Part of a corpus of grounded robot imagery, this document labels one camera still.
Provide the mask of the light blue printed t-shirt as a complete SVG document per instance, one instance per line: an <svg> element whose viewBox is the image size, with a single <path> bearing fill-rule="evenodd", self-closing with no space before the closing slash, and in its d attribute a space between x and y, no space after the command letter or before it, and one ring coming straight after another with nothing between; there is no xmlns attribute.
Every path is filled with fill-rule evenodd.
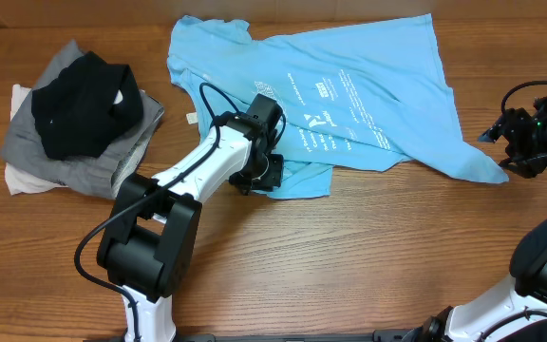
<svg viewBox="0 0 547 342"><path fill-rule="evenodd" d="M462 137L430 15L264 40L243 20L184 16L166 63L194 103L201 135L213 116L246 109L256 95L280 105L277 200L328 195L336 166L384 172L414 160L457 180L507 181Z"/></svg>

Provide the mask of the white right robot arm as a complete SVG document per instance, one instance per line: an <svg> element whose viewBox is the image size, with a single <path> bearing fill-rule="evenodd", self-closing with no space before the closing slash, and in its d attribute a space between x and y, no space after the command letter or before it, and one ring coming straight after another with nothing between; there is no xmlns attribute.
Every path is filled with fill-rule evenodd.
<svg viewBox="0 0 547 342"><path fill-rule="evenodd" d="M503 105L496 122L480 137L508 142L500 166L525 179L547 168L547 96L533 102L535 112ZM518 244L508 276L473 301L448 307L404 341L501 341L531 325L547 321L547 219Z"/></svg>

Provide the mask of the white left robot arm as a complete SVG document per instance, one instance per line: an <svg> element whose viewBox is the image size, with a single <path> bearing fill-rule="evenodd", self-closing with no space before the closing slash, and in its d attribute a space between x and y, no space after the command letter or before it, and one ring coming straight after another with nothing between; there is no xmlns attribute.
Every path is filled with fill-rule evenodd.
<svg viewBox="0 0 547 342"><path fill-rule="evenodd" d="M279 186L283 161L273 149L285 127L276 106L226 112L178 164L123 182L98 228L97 263L107 272L105 286L123 298L124 341L174 340L172 295L189 268L203 203L225 181L244 193Z"/></svg>

